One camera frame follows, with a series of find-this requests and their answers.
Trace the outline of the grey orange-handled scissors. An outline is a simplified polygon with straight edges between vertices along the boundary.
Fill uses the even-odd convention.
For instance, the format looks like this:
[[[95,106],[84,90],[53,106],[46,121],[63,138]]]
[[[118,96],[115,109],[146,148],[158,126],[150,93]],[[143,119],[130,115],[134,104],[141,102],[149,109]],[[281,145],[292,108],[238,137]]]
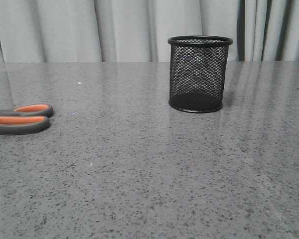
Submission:
[[[47,104],[0,110],[0,134],[20,135],[43,131],[50,127],[49,118],[53,114],[53,107]]]

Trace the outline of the black mesh pen bucket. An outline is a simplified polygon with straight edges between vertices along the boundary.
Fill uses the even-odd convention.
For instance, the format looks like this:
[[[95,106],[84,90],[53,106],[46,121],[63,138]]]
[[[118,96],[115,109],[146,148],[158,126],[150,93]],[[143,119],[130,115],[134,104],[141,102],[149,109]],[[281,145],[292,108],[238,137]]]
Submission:
[[[175,36],[169,70],[169,105],[189,113],[211,113],[223,107],[229,46],[221,36]]]

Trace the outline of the grey pleated curtain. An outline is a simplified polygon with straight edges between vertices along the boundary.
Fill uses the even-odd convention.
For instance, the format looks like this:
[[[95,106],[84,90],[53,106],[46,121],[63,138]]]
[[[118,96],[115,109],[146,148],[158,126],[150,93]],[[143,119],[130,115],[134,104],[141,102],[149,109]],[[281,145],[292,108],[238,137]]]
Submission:
[[[168,61],[179,35],[230,61],[299,60],[299,0],[0,0],[0,62]]]

